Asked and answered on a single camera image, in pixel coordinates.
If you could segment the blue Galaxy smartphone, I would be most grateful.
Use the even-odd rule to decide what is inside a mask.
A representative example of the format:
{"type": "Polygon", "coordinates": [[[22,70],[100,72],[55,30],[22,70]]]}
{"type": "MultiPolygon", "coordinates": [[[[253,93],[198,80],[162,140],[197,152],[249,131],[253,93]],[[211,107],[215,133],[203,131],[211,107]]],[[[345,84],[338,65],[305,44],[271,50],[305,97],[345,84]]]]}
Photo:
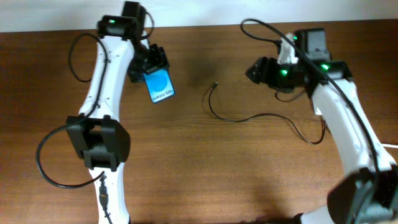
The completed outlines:
{"type": "Polygon", "coordinates": [[[175,95],[175,90],[166,69],[158,70],[149,75],[144,74],[144,80],[153,103],[159,103],[175,95]]]}

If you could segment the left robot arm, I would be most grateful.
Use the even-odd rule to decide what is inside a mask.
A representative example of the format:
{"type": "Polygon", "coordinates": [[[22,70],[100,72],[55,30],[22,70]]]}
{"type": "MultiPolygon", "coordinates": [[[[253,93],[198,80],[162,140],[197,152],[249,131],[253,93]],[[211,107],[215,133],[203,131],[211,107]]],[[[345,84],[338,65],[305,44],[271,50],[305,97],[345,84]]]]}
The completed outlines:
{"type": "Polygon", "coordinates": [[[139,2],[126,1],[120,16],[98,21],[90,89],[78,116],[67,118],[68,137],[94,180],[99,223],[131,222],[123,185],[131,138],[119,118],[125,79],[146,83],[153,103],[175,93],[164,48],[150,44],[144,30],[147,16],[139,2]]]}

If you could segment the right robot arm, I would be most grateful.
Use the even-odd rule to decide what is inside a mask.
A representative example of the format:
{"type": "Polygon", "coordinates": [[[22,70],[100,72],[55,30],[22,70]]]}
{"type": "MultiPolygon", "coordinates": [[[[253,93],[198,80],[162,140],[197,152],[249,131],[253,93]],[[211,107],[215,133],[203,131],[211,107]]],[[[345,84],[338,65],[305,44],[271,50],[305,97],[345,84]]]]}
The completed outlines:
{"type": "Polygon", "coordinates": [[[279,56],[259,58],[246,75],[285,93],[304,88],[338,148],[343,180],[329,192],[325,206],[298,214],[295,223],[397,220],[397,163],[373,131],[347,64],[332,59],[324,29],[287,34],[279,56]]]}

